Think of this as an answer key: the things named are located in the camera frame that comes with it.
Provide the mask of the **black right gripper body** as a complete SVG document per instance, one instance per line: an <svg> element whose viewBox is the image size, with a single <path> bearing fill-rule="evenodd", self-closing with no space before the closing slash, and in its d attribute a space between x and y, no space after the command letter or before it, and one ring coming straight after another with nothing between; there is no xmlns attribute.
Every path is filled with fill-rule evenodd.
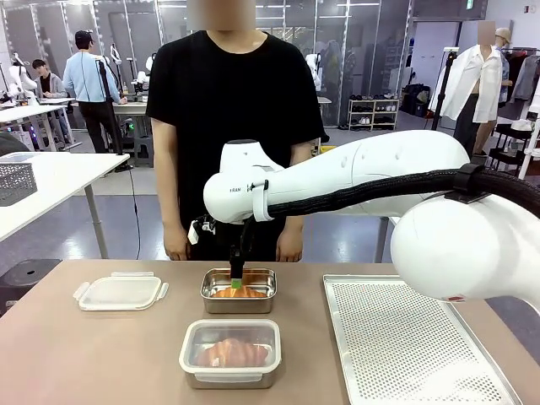
<svg viewBox="0 0 540 405"><path fill-rule="evenodd" d="M226 224L217 221L215 223L217 246L250 250L256 224L254 218L242 220L239 224Z"/></svg>

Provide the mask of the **person's right hand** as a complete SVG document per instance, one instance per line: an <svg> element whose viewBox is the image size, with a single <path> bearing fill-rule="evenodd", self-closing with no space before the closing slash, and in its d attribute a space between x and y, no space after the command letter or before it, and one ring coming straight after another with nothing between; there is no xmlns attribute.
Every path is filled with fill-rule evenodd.
<svg viewBox="0 0 540 405"><path fill-rule="evenodd" d="M164 248L171 261L186 261L190 257L191 246L183 228L164 229Z"/></svg>

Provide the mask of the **person's left hand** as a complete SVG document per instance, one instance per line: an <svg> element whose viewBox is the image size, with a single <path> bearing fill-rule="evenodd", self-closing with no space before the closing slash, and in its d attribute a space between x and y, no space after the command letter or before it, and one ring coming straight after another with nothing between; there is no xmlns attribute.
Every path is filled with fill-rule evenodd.
<svg viewBox="0 0 540 405"><path fill-rule="evenodd" d="M299 262L303 254L303 236L300 230L284 230L278 237L277 262Z"/></svg>

